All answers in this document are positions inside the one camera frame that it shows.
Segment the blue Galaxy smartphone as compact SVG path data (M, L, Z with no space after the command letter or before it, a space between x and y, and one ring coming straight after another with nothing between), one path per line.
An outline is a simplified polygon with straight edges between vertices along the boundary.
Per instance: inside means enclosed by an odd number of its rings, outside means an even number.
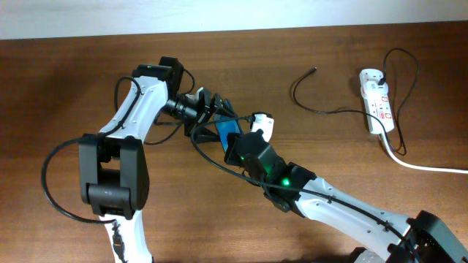
M224 119L228 119L228 117L224 115L220 115L220 114L214 115L215 121L224 120ZM228 148L228 141L227 141L228 134L230 133L243 134L243 131L238 121L218 122L218 123L215 123L215 127L219 135L219 139L220 139L222 149L224 152L226 152Z

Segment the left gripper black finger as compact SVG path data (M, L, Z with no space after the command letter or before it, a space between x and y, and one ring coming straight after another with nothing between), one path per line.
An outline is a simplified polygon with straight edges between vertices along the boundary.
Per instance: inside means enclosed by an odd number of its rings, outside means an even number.
M211 99L210 109L213 114L226 116L228 118L234 117L234 112L224 103L219 94L214 94Z
M220 141L219 135L206 127L197 126L193 128L192 135L196 144Z

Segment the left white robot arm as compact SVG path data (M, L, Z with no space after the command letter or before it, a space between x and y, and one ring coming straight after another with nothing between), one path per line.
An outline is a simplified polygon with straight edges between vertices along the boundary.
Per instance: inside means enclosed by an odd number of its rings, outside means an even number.
M188 136L214 114L234 115L208 90L179 93L184 70L171 57L161 57L157 65L139 65L116 114L97 136L86 134L79 144L80 195L105 225L116 262L154 260L143 228L150 186L143 145L158 114L180 120Z

